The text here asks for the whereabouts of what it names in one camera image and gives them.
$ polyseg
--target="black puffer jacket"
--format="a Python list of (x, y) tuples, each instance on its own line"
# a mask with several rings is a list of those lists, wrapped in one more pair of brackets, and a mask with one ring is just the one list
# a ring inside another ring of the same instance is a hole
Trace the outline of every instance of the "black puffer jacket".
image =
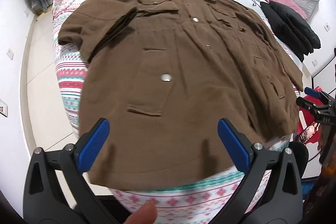
[(319, 37), (309, 24), (292, 8), (270, 1), (261, 2), (261, 9), (267, 17), (274, 34), (303, 61), (303, 54), (321, 48)]

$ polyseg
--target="beige tile floor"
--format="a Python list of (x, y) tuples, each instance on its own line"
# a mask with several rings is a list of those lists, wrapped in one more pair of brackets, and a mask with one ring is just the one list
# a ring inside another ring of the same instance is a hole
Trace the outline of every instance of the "beige tile floor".
[[(45, 151), (62, 149), (75, 143), (58, 89), (53, 50), (53, 18), (51, 12), (38, 17), (35, 23), (28, 60), (27, 93), (33, 135), (37, 146)], [(57, 171), (64, 195), (71, 207), (76, 204), (63, 173)], [(96, 195), (110, 195), (106, 187), (90, 184)]]

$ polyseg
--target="brown coat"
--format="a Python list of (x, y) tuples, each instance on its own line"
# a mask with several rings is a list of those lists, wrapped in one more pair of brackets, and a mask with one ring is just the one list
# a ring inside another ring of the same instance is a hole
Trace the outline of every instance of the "brown coat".
[(302, 90), (302, 74), (261, 18), (233, 0), (87, 0), (58, 39), (91, 61), (80, 135), (100, 117), (111, 126), (92, 183), (160, 189), (227, 169), (223, 117), (251, 142), (295, 132), (292, 82)]

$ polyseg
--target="blue gripper pad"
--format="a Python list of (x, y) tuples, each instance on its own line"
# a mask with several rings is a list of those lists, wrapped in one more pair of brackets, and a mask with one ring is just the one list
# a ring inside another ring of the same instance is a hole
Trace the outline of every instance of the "blue gripper pad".
[(304, 89), (304, 93), (307, 94), (307, 95), (309, 95), (309, 96), (312, 96), (313, 98), (316, 98), (316, 99), (320, 99), (320, 97), (321, 97), (321, 94), (320, 94), (319, 91), (313, 90), (313, 89), (311, 89), (309, 87), (306, 87)]
[(74, 153), (78, 172), (84, 173), (90, 170), (109, 133), (109, 121), (100, 118), (90, 132), (78, 140)]
[(248, 173), (253, 160), (251, 142), (225, 118), (219, 120), (217, 131), (237, 170)]

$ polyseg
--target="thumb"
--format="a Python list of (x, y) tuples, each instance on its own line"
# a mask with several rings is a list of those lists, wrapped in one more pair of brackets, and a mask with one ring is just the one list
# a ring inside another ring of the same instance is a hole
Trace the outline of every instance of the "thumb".
[(124, 224), (153, 224), (158, 212), (153, 203), (148, 202), (142, 205), (135, 213), (131, 214)]

